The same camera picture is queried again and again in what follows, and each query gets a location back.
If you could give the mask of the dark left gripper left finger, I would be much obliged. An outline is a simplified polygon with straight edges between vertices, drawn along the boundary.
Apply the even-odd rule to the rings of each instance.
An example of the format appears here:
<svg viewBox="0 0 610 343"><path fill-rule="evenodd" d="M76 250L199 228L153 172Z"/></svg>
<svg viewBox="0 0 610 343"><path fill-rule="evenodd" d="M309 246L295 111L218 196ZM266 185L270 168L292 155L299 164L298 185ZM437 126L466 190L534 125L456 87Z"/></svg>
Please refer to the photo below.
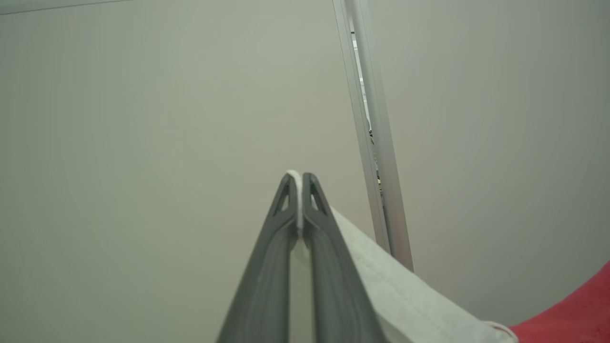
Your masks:
<svg viewBox="0 0 610 343"><path fill-rule="evenodd" d="M298 189L285 174L217 338L219 343L286 343L290 254L298 236Z"/></svg>

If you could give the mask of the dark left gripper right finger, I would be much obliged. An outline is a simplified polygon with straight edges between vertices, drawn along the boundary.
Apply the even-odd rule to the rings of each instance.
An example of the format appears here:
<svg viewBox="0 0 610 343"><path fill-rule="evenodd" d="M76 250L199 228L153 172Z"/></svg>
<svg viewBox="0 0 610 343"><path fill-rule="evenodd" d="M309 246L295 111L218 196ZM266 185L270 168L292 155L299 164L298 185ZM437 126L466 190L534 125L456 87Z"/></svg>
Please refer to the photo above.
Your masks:
<svg viewBox="0 0 610 343"><path fill-rule="evenodd" d="M322 185L312 173L303 174L302 199L316 342L387 342Z"/></svg>

